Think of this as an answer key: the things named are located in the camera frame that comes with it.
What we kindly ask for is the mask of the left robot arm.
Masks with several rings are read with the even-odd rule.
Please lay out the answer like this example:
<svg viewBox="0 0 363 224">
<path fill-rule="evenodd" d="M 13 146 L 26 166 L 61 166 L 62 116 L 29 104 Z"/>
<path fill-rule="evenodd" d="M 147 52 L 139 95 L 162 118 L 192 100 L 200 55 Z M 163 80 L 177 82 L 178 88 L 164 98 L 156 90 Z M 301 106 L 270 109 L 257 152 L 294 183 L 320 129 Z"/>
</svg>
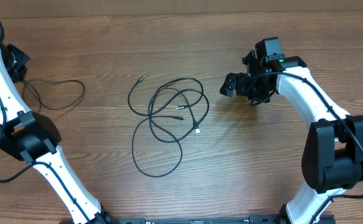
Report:
<svg viewBox="0 0 363 224">
<path fill-rule="evenodd" d="M 52 186 L 70 212 L 72 223 L 114 223 L 101 203 L 85 188 L 64 155 L 59 130 L 50 118 L 32 111 L 15 84 L 24 81 L 29 56 L 5 45 L 0 22 L 0 150 L 27 165 L 10 182 L 33 168 Z"/>
</svg>

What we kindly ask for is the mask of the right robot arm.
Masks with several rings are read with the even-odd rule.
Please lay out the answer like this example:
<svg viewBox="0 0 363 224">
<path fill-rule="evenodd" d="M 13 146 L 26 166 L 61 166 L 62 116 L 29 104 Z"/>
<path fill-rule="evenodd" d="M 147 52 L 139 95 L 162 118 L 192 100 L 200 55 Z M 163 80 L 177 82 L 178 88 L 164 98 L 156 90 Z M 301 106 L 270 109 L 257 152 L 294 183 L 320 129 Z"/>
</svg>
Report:
<svg viewBox="0 0 363 224">
<path fill-rule="evenodd" d="M 335 199 L 363 199 L 363 115 L 352 116 L 330 99 L 299 56 L 283 53 L 277 37 L 256 43 L 242 63 L 247 71 L 227 74 L 220 94 L 245 96 L 251 106 L 282 95 L 308 128 L 298 193 L 279 214 L 252 215 L 249 222 L 335 223 L 323 215 Z"/>
</svg>

